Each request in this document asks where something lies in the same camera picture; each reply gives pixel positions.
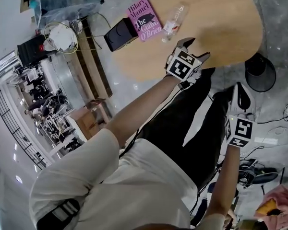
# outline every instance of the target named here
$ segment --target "black animal illustration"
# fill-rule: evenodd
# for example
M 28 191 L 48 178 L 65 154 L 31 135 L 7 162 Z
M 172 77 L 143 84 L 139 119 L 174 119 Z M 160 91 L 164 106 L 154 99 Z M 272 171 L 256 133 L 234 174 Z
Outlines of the black animal illustration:
M 138 32 L 141 30 L 141 27 L 143 25 L 145 25 L 149 22 L 155 23 L 155 21 L 153 21 L 153 18 L 154 18 L 154 15 L 152 13 L 142 15 L 136 22 L 139 26 Z

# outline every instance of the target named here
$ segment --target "black box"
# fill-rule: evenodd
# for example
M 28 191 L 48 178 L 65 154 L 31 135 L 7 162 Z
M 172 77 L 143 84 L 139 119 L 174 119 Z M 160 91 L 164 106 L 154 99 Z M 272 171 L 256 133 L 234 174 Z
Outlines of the black box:
M 104 39 L 112 52 L 124 47 L 137 37 L 138 33 L 129 18 L 123 18 L 104 35 Z

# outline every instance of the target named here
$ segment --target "pink book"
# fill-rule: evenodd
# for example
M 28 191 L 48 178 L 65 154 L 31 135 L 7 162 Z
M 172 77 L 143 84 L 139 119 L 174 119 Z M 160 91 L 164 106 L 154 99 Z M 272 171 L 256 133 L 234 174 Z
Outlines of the pink book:
M 142 42 L 162 32 L 162 26 L 148 0 L 140 0 L 131 5 L 127 15 Z

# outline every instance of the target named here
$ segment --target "white marker cube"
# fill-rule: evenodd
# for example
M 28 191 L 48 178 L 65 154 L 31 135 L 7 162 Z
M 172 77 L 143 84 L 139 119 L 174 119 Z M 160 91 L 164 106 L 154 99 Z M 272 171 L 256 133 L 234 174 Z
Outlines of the white marker cube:
M 199 65 L 201 62 L 198 59 L 177 47 L 167 72 L 181 81 L 185 81 Z
M 244 148 L 254 140 L 256 123 L 245 118 L 229 115 L 225 123 L 227 144 Z

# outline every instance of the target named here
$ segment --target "wooden table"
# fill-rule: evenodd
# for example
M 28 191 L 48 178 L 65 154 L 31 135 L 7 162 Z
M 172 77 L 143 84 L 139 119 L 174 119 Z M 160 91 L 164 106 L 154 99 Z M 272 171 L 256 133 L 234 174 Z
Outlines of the wooden table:
M 203 68 L 244 62 L 258 50 L 263 37 L 261 18 L 253 0 L 149 0 L 161 24 L 179 2 L 189 12 L 178 33 L 163 43 L 162 34 L 142 43 L 139 38 L 112 53 L 122 71 L 138 81 L 162 78 L 165 62 L 177 41 L 195 37 L 189 52 L 210 52 Z

